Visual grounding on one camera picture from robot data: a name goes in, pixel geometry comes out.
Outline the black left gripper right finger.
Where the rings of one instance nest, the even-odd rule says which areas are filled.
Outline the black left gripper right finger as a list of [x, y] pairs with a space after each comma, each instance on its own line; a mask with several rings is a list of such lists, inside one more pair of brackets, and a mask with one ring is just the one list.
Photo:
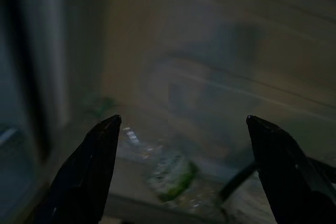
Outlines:
[[254, 115], [246, 119], [259, 179], [277, 223], [335, 223], [335, 188], [293, 137]]

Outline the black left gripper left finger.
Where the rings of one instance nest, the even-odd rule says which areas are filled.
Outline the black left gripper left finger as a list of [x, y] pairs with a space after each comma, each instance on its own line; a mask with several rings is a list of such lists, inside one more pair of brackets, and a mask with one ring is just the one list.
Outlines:
[[96, 124], [59, 169], [34, 223], [99, 223], [113, 176], [121, 116]]

